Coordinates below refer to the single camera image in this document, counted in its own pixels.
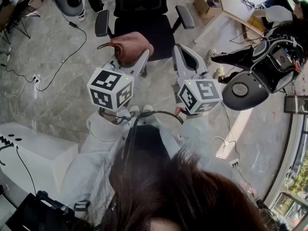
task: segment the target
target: wooden table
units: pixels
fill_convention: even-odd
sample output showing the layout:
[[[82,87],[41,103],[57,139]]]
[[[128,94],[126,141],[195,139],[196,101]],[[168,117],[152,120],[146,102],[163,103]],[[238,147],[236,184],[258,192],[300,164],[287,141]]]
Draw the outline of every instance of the wooden table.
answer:
[[[238,22],[250,27],[253,16],[252,13],[255,9],[243,3],[242,0],[219,0],[221,5],[221,12],[218,13],[210,22],[204,27],[202,33],[194,40],[195,43],[200,43],[201,39],[214,27],[219,25],[219,22],[225,16],[228,16]],[[255,5],[260,4],[264,0],[248,0]],[[260,35],[263,30],[263,23],[260,18],[255,18],[250,27],[256,34]]]

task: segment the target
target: cardboard box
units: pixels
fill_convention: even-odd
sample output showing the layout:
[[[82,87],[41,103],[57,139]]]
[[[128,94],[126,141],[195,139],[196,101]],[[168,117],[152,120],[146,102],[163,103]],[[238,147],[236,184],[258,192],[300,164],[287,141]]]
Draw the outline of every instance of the cardboard box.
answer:
[[[204,0],[194,0],[193,6],[196,9],[200,18],[202,19],[213,18],[216,14],[218,14],[221,11],[220,8],[209,7]]]

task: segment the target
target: marble floor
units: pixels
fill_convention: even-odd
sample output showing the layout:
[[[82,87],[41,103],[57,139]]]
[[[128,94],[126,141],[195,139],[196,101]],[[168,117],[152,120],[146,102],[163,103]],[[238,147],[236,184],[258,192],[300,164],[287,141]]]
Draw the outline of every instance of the marble floor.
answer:
[[[115,0],[108,2],[110,10],[109,25],[114,27],[115,17],[113,10]],[[221,25],[213,29],[202,41],[194,44],[193,39],[209,20],[201,20],[193,5],[193,0],[167,0],[169,11],[166,13],[170,23],[177,19],[176,5],[183,5],[189,9],[194,21],[195,29],[185,30],[182,26],[176,31],[177,43],[184,44],[200,56],[216,47],[218,52],[231,52],[242,46],[229,42],[230,39],[241,33],[241,25],[229,18],[225,18]],[[15,121],[55,137],[75,141],[82,145],[88,136],[86,120],[97,108],[90,102],[86,84],[96,67],[101,67],[113,54],[111,48],[97,50],[96,48],[108,42],[109,38],[97,38],[94,33],[97,14],[86,4],[86,20],[77,23],[87,33],[87,41],[82,49],[73,55],[63,65],[51,85],[43,92],[35,90],[33,84],[25,84],[22,77],[0,69],[0,91],[18,95],[14,97],[14,104],[8,98],[1,96],[2,116],[0,122]],[[51,0],[44,0],[37,11],[40,18],[25,18],[23,21],[31,35],[26,38],[18,31],[10,35],[12,41],[12,58],[8,63],[9,69],[31,78],[33,74],[40,76],[44,88],[51,81],[65,58],[73,53],[84,42],[85,35],[70,27]],[[218,65],[213,64],[208,70],[213,73]],[[224,65],[225,71],[231,66]],[[130,104],[151,104],[156,110],[175,111],[175,100],[171,85],[175,83],[176,73],[173,70],[172,59],[148,63],[148,76],[141,83]],[[240,153],[238,169],[251,184],[256,196],[263,197],[266,193],[282,155],[288,130],[289,115],[283,113],[284,95],[271,95],[264,103],[252,110],[237,112],[227,108],[230,118],[230,127],[237,141],[236,149]],[[163,117],[165,122],[174,129],[178,129],[177,121]],[[224,108],[220,105],[209,115],[209,122],[213,129],[213,137],[220,136],[234,138],[229,134],[227,117]],[[222,152],[222,141],[213,140],[213,150]],[[235,143],[230,143],[222,158],[229,161],[238,158],[234,150]],[[234,170],[238,181],[245,190],[248,186]]]

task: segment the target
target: white sneaker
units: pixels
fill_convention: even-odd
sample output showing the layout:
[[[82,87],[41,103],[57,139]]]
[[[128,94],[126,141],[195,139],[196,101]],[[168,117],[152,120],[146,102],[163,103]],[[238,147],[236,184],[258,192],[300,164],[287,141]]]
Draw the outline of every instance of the white sneaker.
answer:
[[[98,11],[97,13],[100,13],[100,12],[102,12],[102,11],[106,10],[107,8],[108,8],[108,3],[103,2],[103,9],[102,9],[102,10],[100,10],[100,11]]]
[[[213,74],[213,78],[214,79],[218,79],[220,77],[224,77],[225,76],[225,72],[223,71],[223,66],[219,66],[215,73]]]
[[[212,48],[207,52],[206,57],[205,57],[205,63],[207,67],[213,63],[211,58],[213,55],[216,55],[216,54],[217,54],[217,50],[215,48]]]
[[[140,112],[140,108],[137,105],[131,106],[129,112]]]
[[[143,107],[143,112],[148,112],[148,111],[153,111],[153,107],[149,104],[146,104],[144,107]]]
[[[86,9],[84,9],[81,14],[78,16],[80,22],[83,22],[86,19]]]

